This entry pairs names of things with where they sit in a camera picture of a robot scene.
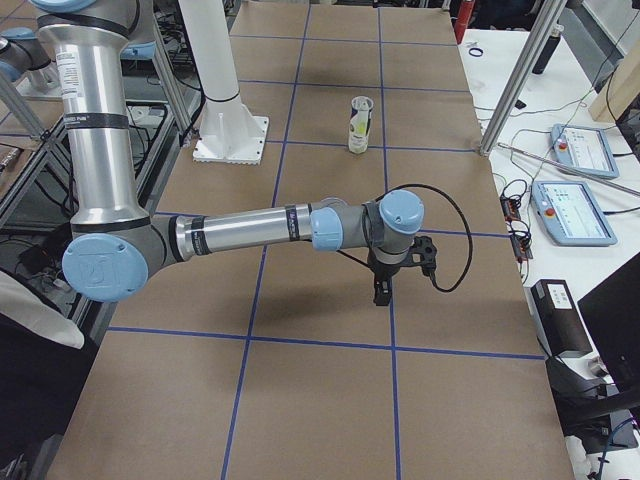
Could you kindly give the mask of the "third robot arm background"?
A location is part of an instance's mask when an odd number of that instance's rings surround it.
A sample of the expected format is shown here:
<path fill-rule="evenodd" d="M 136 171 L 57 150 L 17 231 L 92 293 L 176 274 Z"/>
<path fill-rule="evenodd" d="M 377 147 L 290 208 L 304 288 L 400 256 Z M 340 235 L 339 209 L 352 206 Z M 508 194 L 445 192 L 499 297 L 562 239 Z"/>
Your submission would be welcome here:
<path fill-rule="evenodd" d="M 36 75 L 38 88 L 45 88 L 55 76 L 47 74 L 52 60 L 33 30 L 14 27 L 1 32 L 1 73 L 16 82 L 24 74 Z"/>

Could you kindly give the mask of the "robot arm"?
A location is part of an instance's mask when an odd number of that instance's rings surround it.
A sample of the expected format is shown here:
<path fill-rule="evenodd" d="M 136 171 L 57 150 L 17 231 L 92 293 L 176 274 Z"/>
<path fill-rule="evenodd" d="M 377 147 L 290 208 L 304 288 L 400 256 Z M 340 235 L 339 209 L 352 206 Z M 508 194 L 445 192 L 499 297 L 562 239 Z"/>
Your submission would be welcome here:
<path fill-rule="evenodd" d="M 366 248 L 374 301 L 392 298 L 392 277 L 420 268 L 431 275 L 436 250 L 420 232 L 425 208 L 395 189 L 351 205 L 336 198 L 237 210 L 241 187 L 208 173 L 184 182 L 183 204 L 153 215 L 136 193 L 121 57 L 154 48 L 159 35 L 148 1 L 39 1 L 39 36 L 51 44 L 62 88 L 79 207 L 63 273 L 74 290 L 98 302 L 138 292 L 161 269 L 222 251 L 309 242 L 319 251 Z"/>

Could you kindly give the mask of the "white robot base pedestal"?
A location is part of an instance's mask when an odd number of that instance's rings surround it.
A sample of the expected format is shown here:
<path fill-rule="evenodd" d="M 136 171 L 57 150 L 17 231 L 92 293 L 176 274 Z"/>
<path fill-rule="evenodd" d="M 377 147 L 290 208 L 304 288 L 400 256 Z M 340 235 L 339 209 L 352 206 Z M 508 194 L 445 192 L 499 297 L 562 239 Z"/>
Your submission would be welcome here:
<path fill-rule="evenodd" d="M 252 115 L 241 99 L 223 3 L 181 1 L 179 7 L 205 97 L 193 158 L 259 164 L 269 119 Z"/>

